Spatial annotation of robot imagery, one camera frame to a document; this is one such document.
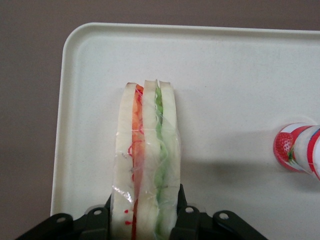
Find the brown background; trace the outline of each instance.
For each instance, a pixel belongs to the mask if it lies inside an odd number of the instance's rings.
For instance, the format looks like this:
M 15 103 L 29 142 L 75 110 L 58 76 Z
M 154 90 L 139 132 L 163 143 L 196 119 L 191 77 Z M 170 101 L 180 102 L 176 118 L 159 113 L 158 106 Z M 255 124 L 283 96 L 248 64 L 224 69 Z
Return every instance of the brown background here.
M 50 215 L 62 49 L 89 22 L 320 31 L 320 1 L 1 0 L 1 240 Z

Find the white tray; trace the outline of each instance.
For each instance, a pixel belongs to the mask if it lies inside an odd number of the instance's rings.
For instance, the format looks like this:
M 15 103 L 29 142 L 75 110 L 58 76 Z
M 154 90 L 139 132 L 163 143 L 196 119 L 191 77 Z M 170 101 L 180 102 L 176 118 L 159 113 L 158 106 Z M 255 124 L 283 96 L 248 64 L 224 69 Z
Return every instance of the white tray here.
M 317 239 L 320 182 L 273 155 L 282 126 L 320 121 L 320 32 L 89 23 L 63 49 L 51 214 L 112 189 L 127 82 L 171 82 L 187 201 L 230 210 L 271 240 Z

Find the plastic wrap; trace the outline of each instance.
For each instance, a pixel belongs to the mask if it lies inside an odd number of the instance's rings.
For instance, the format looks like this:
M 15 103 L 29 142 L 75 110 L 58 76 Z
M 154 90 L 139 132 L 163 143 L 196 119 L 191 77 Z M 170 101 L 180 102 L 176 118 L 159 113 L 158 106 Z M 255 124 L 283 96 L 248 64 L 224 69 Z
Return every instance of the plastic wrap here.
M 169 239 L 177 220 L 181 159 L 170 83 L 126 85 L 115 146 L 112 239 Z

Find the bottle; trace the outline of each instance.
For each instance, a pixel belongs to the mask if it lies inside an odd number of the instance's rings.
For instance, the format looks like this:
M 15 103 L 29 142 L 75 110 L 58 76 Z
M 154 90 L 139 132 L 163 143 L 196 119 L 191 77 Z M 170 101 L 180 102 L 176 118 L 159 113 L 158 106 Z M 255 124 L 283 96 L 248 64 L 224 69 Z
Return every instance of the bottle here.
M 309 173 L 320 180 L 320 125 L 287 125 L 276 135 L 273 153 L 285 168 Z

